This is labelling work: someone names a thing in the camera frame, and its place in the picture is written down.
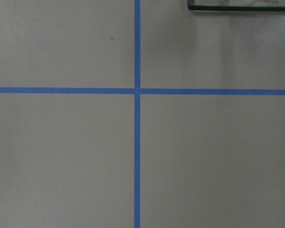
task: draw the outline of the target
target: gray surface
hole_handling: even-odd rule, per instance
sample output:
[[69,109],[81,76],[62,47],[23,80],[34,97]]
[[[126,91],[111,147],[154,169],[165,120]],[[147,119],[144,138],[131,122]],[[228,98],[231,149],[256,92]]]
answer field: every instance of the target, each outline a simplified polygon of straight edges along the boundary
[[133,87],[133,0],[0,0],[0,86]]
[[142,0],[142,87],[285,89],[285,13]]
[[0,95],[0,228],[132,228],[133,96]]
[[142,228],[285,228],[285,97],[142,96]]

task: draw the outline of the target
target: black frame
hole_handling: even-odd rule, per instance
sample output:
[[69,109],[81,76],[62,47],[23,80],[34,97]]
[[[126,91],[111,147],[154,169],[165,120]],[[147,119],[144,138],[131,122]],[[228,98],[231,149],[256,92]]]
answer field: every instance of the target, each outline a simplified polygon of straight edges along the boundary
[[194,11],[284,11],[285,7],[253,7],[253,6],[196,6],[194,0],[188,0],[188,9]]

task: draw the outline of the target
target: horizontal blue line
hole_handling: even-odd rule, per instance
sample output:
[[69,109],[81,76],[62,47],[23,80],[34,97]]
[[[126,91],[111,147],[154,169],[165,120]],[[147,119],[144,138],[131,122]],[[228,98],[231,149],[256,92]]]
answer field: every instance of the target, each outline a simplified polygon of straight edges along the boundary
[[150,95],[285,95],[285,90],[272,89],[141,89]]
[[0,87],[3,94],[134,94],[131,88]]
[[0,94],[149,94],[149,95],[272,95],[285,96],[274,89],[135,89],[135,88],[54,88],[0,87]]

